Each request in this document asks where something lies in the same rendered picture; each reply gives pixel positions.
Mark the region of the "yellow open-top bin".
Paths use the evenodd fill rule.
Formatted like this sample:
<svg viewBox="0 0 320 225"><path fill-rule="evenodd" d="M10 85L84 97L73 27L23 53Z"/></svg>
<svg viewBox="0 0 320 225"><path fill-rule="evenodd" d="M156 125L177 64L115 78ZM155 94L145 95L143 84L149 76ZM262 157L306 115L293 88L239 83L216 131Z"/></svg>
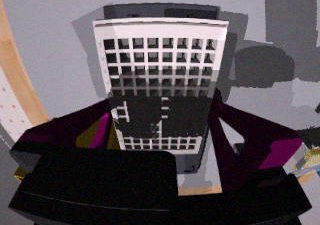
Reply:
<svg viewBox="0 0 320 225"><path fill-rule="evenodd" d="M92 140L95 137L95 134L97 132L97 129L99 127L101 119L99 121L96 121L92 126L90 126L87 130L85 130L80 136L77 137L76 146L77 147L85 147L88 148L92 142ZM107 144L107 149L121 149L117 137L117 133L115 130L114 122L112 120L112 126L111 126L111 132ZM14 176L22 182L24 176L27 174L27 172L22 169L21 166L18 167L16 172L14 173ZM20 177L20 178L19 178Z"/></svg>

